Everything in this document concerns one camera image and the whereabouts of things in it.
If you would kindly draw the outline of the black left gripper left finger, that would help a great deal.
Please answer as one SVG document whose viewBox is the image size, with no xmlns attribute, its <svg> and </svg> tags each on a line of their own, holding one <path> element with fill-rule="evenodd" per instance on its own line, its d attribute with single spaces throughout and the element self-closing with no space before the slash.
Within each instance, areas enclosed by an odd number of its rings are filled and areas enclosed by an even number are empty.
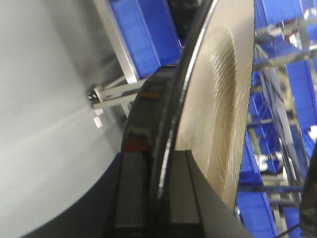
<svg viewBox="0 0 317 238">
<path fill-rule="evenodd" d="M 145 238 L 148 163 L 145 152 L 123 152 L 113 223 L 115 238 Z"/>
</svg>

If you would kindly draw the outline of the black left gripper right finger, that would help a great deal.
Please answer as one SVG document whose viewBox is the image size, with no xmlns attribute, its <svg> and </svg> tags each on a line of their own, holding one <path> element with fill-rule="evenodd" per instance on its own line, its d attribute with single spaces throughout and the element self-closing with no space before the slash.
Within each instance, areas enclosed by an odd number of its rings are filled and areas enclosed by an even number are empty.
<svg viewBox="0 0 317 238">
<path fill-rule="evenodd" d="M 190 150 L 174 152 L 168 193 L 169 237 L 252 237 L 211 187 Z"/>
</svg>

